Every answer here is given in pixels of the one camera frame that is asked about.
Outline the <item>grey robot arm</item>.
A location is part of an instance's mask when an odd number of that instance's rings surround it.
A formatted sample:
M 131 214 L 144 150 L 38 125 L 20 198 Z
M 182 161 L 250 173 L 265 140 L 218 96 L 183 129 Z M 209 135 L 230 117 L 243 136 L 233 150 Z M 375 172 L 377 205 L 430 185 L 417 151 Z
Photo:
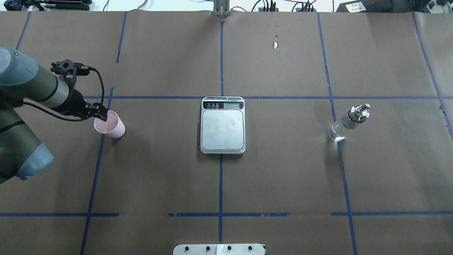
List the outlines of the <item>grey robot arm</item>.
M 95 72 L 101 85 L 99 103 L 88 103 L 75 89 L 76 79 Z M 46 145 L 18 115 L 16 109 L 30 106 L 54 118 L 81 122 L 90 118 L 107 121 L 105 87 L 94 67 L 69 59 L 45 69 L 19 50 L 0 49 L 0 179 L 27 180 L 50 166 L 54 157 Z

